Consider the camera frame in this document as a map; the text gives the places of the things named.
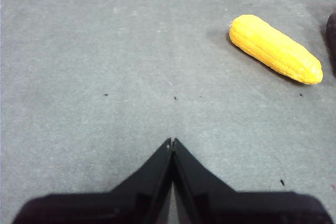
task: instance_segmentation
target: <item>dark object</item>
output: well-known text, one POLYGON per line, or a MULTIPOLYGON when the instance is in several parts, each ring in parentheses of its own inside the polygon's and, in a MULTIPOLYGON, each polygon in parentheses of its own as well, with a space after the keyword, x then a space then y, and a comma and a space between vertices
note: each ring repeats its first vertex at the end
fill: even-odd
POLYGON ((331 52, 336 56, 336 13, 331 14, 328 19, 326 37, 331 52))
POLYGON ((308 195, 235 192, 170 138, 111 192, 33 199, 14 224, 155 223, 172 182, 192 223, 332 224, 308 195))

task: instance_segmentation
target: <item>corn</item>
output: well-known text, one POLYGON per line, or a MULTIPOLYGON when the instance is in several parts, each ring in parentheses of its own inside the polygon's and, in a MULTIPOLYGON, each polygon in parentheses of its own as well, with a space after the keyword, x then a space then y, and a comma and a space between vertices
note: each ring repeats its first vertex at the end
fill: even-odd
POLYGON ((284 76, 305 84, 323 79, 321 63, 314 55, 257 16, 237 17, 229 35, 237 47, 284 76))

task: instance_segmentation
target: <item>yellow corn cob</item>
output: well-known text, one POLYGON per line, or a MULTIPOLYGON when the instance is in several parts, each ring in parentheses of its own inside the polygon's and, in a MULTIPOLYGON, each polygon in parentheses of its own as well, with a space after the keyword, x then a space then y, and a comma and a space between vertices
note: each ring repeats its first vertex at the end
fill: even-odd
POLYGON ((323 79, 321 63, 314 55, 257 16, 237 17, 229 34, 233 44, 284 76, 305 84, 323 79))

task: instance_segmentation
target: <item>floor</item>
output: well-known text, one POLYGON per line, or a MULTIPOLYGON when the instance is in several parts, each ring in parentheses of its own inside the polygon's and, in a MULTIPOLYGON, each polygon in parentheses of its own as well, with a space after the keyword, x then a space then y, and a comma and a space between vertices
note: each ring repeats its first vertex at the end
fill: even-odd
POLYGON ((1 223, 33 197, 112 189, 170 136, 236 190, 310 194, 336 220, 333 12, 334 0, 1 0, 1 223), (233 46, 241 14, 304 45, 323 82, 233 46))

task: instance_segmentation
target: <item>gray carpet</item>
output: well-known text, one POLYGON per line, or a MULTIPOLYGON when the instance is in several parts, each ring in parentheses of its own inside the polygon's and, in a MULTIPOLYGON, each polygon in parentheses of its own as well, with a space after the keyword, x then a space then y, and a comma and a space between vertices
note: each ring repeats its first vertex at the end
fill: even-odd
POLYGON ((335 0, 1 0, 1 223, 33 197, 112 189, 169 136, 236 190, 311 194, 335 220, 324 42, 335 11, 335 0), (304 45, 323 82, 234 47, 241 14, 304 45))

